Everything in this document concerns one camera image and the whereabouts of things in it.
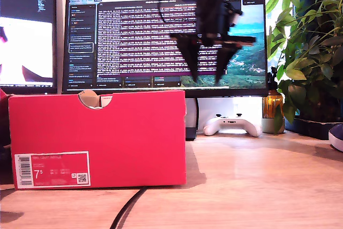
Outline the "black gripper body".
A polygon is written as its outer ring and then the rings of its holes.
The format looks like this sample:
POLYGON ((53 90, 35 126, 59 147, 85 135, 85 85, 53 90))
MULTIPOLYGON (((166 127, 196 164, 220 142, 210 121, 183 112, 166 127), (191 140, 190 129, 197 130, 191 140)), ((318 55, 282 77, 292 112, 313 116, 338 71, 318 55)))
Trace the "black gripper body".
POLYGON ((253 36, 230 36, 228 34, 230 25, 235 24, 235 19, 236 16, 221 16, 211 19, 197 17, 196 32, 172 33, 170 38, 175 40, 179 47, 242 48, 243 46, 253 46, 256 43, 256 38, 253 36))

